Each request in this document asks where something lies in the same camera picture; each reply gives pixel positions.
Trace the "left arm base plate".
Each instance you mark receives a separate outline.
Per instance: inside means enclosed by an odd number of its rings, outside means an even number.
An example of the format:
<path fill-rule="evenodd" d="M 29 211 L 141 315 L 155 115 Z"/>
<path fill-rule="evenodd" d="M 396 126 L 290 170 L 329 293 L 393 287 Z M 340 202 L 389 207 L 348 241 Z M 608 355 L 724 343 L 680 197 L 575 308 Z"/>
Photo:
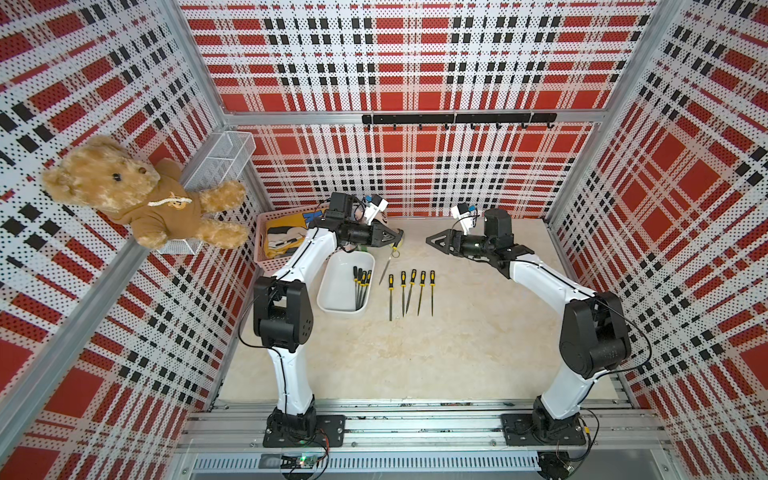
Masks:
<path fill-rule="evenodd" d="M 267 419 L 262 441 L 264 448 L 320 446 L 336 448 L 343 445 L 346 417 L 344 415 L 287 415 L 275 410 Z"/>

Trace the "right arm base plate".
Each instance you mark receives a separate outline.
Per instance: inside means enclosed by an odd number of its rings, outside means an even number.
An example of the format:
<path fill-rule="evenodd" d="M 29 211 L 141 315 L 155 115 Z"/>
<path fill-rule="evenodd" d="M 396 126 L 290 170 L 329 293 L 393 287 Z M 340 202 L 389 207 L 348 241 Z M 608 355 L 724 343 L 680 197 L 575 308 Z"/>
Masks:
<path fill-rule="evenodd" d="M 586 446 L 579 415 L 551 419 L 545 412 L 504 414 L 502 433 L 507 446 Z"/>

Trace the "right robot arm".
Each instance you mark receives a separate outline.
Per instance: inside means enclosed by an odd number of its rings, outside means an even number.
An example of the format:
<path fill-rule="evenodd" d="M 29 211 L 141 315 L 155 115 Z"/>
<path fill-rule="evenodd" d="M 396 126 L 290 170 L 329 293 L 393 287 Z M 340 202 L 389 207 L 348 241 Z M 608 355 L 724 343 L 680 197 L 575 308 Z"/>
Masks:
<path fill-rule="evenodd" d="M 568 279 L 516 242 L 506 211 L 487 210 L 481 235 L 470 233 L 477 218 L 472 207 L 462 203 L 453 209 L 453 216 L 461 228 L 427 237 L 428 245 L 446 255 L 490 265 L 563 315 L 558 340 L 561 367 L 532 410 L 532 432 L 542 440 L 558 439 L 579 425 L 581 405 L 599 380 L 618 371 L 631 356 L 630 322 L 621 300 Z"/>

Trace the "white plastic storage box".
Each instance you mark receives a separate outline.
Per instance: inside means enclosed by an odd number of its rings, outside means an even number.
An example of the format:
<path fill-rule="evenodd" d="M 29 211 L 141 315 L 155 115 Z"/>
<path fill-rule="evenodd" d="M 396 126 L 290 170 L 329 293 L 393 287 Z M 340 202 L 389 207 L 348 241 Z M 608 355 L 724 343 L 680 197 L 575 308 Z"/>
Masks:
<path fill-rule="evenodd" d="M 353 266 L 372 271 L 371 286 L 375 270 L 375 258 L 371 253 L 366 251 L 336 252 L 328 260 L 317 295 L 317 305 L 321 310 L 328 314 L 348 318 L 359 318 L 363 315 L 369 302 L 370 286 L 363 308 L 355 310 Z"/>

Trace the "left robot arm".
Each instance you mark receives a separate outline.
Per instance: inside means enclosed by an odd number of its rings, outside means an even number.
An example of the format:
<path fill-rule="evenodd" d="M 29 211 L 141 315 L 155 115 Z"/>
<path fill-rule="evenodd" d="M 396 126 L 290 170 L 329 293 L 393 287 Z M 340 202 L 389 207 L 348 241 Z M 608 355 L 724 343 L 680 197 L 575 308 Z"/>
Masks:
<path fill-rule="evenodd" d="M 253 331 L 272 360 L 277 382 L 278 399 L 267 422 L 270 431 L 307 438 L 317 430 L 304 352 L 314 322 L 308 288 L 325 261 L 343 246 L 400 243 L 403 231 L 380 219 L 387 205 L 377 194 L 359 200 L 333 193 L 326 210 L 309 222 L 303 242 L 287 263 L 255 281 Z"/>

